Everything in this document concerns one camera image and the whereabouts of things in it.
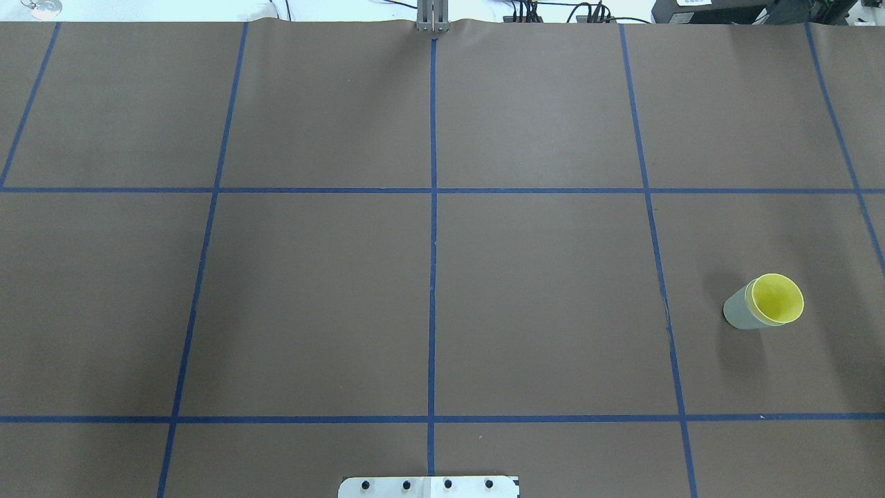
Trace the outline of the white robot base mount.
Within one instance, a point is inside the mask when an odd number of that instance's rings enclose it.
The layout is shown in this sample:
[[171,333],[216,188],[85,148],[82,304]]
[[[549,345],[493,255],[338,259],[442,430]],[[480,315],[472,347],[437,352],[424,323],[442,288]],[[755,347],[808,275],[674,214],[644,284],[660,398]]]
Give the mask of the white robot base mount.
[[519,479],[490,476],[347,478],[338,497],[519,497]]

